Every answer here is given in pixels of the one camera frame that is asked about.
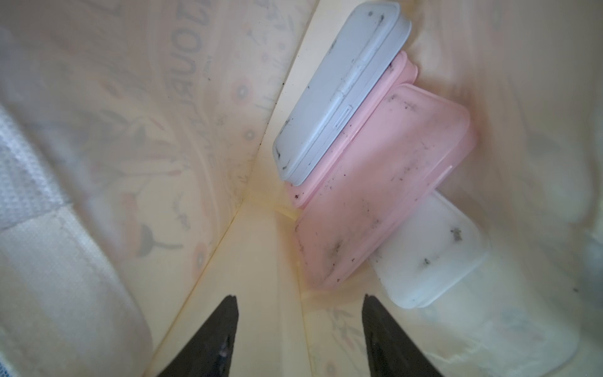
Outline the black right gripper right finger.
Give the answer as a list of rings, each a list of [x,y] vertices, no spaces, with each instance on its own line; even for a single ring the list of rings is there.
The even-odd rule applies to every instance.
[[[441,377],[374,295],[365,295],[362,323],[371,377]]]

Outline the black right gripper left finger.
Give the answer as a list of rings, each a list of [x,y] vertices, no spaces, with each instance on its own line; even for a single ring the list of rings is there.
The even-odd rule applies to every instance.
[[[238,320],[237,299],[227,295],[159,377],[227,377]]]

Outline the cream canvas tote bag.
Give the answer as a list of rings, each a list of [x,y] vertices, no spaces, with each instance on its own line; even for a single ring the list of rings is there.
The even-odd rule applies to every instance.
[[[312,288],[272,144],[355,1],[1,4],[1,374],[367,376],[374,295],[447,376],[602,374],[602,4],[402,1],[480,141],[440,186],[488,257],[422,309]]]

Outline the pink pencil case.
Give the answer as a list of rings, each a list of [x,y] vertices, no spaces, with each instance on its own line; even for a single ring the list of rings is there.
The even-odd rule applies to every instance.
[[[464,106],[411,84],[389,91],[295,223],[307,284],[338,287],[476,143]]]

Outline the light blue case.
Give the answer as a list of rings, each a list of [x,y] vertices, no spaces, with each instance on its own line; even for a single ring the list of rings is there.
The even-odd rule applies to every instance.
[[[282,181],[299,186],[309,177],[410,34],[399,3],[351,12],[273,142]]]

